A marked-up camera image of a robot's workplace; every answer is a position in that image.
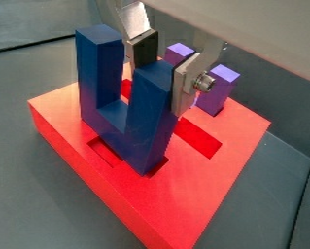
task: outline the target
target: blue block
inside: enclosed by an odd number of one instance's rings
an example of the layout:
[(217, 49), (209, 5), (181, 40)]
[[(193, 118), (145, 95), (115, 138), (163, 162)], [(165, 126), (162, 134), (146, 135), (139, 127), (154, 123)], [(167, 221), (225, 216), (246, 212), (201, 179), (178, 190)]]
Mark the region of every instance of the blue block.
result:
[(178, 118), (170, 112), (173, 66), (157, 61), (134, 72), (130, 105), (121, 99), (125, 48), (106, 25), (76, 30), (80, 116), (145, 175), (162, 161)]

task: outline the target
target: gray floor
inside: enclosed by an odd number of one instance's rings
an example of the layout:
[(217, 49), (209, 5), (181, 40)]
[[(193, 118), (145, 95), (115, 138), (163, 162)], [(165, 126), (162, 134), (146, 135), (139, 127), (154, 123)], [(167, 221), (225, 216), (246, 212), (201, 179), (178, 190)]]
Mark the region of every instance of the gray floor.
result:
[(71, 35), (101, 22), (94, 0), (3, 0), (0, 49)]
[[(76, 80), (74, 40), (0, 53), (0, 248), (143, 248), (38, 134), (27, 100)], [(288, 246), (310, 159), (270, 133), (197, 248)]]

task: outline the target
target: silver metal part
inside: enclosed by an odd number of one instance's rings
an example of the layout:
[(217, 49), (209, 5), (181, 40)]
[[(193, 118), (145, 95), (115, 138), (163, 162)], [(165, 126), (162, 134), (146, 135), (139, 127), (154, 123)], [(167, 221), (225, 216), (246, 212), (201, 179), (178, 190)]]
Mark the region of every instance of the silver metal part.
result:
[(206, 71), (202, 72), (202, 74), (198, 76), (198, 78), (194, 81), (194, 88), (201, 92), (210, 92), (213, 86), (214, 86), (214, 78), (212, 78)]
[(186, 81), (186, 68), (194, 62), (198, 56), (200, 53), (196, 53), (174, 71), (171, 112), (177, 117), (185, 113), (196, 101), (197, 91), (194, 91), (193, 94), (185, 93), (183, 84)]
[(185, 93), (193, 93), (196, 91), (194, 81), (202, 74), (202, 71), (206, 70), (218, 59), (222, 50), (222, 43), (224, 41), (220, 38), (208, 35), (204, 51), (186, 68), (186, 82), (183, 85)]
[(141, 1), (107, 0), (107, 3), (125, 40), (131, 40), (150, 30), (149, 16)]
[(222, 44), (221, 39), (208, 34), (202, 52), (196, 53), (175, 69), (171, 112), (177, 116), (181, 116), (193, 106), (197, 91), (209, 92), (213, 87), (214, 79), (206, 75), (206, 69), (221, 54)]

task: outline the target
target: red block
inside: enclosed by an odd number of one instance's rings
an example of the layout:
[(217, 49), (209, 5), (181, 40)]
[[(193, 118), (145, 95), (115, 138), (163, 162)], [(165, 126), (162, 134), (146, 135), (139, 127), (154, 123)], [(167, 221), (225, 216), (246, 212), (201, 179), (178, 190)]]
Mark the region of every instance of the red block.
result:
[(28, 104), (43, 137), (145, 245), (193, 248), (270, 123), (232, 99), (216, 118), (193, 108), (141, 177), (80, 120), (78, 84)]

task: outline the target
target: purple block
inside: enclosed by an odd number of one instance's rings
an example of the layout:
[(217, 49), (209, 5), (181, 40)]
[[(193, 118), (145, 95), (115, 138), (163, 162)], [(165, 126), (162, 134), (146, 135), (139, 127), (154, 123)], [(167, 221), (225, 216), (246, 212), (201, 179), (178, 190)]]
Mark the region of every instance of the purple block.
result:
[(241, 74), (226, 66), (218, 65), (209, 71), (209, 75), (216, 79), (216, 84), (209, 93), (200, 95), (197, 105), (214, 117), (224, 108), (224, 103), (237, 85)]
[(163, 60), (175, 66), (196, 51), (181, 43), (167, 47)]

